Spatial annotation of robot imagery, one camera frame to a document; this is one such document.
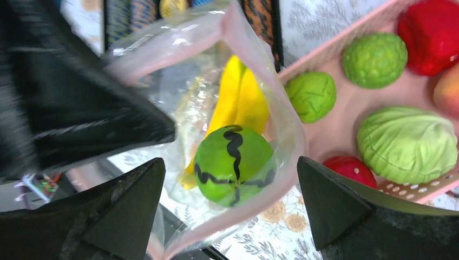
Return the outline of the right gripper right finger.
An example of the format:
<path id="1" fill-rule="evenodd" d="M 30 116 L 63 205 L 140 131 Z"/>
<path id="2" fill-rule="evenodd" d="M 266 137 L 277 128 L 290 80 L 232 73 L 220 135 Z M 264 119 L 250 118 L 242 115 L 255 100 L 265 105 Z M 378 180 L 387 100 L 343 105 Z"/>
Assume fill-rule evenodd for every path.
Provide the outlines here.
<path id="1" fill-rule="evenodd" d="M 458 259 L 458 212 L 393 197 L 308 157 L 297 170 L 324 259 Z"/>

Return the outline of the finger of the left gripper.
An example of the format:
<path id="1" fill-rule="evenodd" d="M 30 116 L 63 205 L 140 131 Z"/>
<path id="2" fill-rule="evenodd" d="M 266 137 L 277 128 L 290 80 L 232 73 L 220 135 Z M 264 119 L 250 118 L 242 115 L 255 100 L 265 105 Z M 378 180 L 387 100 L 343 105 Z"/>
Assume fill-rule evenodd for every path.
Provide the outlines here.
<path id="1" fill-rule="evenodd" d="M 2 177 L 174 138 L 174 122 L 106 73 L 53 1 L 1 1 Z"/>

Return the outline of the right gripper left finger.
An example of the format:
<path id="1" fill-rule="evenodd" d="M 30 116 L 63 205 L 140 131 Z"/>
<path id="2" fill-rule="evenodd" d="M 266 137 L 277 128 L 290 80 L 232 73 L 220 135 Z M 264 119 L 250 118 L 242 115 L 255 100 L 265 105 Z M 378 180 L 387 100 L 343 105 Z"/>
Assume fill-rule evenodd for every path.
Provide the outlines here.
<path id="1" fill-rule="evenodd" d="M 1 259 L 143 259 L 165 178 L 152 159 L 35 210 L 1 213 Z"/>

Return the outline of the green striped toy watermelon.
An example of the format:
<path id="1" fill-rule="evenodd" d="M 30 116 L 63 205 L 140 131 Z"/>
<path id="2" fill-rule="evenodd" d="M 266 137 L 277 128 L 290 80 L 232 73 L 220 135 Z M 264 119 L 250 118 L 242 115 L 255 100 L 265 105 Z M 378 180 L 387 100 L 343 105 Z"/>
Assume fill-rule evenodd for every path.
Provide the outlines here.
<path id="1" fill-rule="evenodd" d="M 197 149 L 193 170 L 208 200 L 230 208 L 253 198 L 276 176 L 273 148 L 266 139 L 240 125 L 210 133 Z"/>

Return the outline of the small green toy cabbage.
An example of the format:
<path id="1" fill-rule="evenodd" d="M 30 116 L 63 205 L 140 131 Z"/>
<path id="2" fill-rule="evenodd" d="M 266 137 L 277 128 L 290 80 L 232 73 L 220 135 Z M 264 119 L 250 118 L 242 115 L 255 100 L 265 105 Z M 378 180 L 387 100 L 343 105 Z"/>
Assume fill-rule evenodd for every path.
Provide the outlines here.
<path id="1" fill-rule="evenodd" d="M 330 74 L 310 71 L 298 75 L 285 86 L 288 98 L 305 124 L 322 119 L 335 105 L 336 85 Z"/>

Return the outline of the clear zip top bag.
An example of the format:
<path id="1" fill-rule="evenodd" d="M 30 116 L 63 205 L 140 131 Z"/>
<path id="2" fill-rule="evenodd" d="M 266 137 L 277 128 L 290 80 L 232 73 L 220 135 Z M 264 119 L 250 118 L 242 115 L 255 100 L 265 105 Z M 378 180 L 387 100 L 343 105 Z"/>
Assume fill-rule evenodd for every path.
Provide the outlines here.
<path id="1" fill-rule="evenodd" d="M 152 259 L 228 236 L 294 186 L 304 153 L 301 123 L 268 44 L 237 1 L 154 22 L 112 44 L 104 57 L 128 86 L 163 74 L 149 98 L 175 121 L 176 140 L 153 153 L 166 163 L 167 195 L 201 215 L 164 245 L 151 235 Z"/>

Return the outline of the yellow toy banana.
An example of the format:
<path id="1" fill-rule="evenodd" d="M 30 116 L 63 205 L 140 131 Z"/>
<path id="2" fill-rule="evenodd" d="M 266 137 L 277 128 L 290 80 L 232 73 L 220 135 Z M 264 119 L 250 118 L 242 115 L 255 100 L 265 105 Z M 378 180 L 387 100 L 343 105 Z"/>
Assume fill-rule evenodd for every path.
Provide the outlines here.
<path id="1" fill-rule="evenodd" d="M 252 71 L 237 56 L 231 56 L 222 73 L 217 104 L 204 137 L 228 125 L 245 126 L 262 134 L 268 116 L 267 103 Z"/>

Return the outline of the green bumpy toy fruit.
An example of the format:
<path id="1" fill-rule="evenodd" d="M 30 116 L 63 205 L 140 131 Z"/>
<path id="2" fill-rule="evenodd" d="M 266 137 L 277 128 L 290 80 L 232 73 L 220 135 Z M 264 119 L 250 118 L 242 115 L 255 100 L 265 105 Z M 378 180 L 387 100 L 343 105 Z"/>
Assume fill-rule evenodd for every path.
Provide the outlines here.
<path id="1" fill-rule="evenodd" d="M 349 44 L 342 55 L 342 68 L 350 82 L 379 89 L 400 78 L 408 61 L 405 42 L 396 34 L 378 32 Z"/>

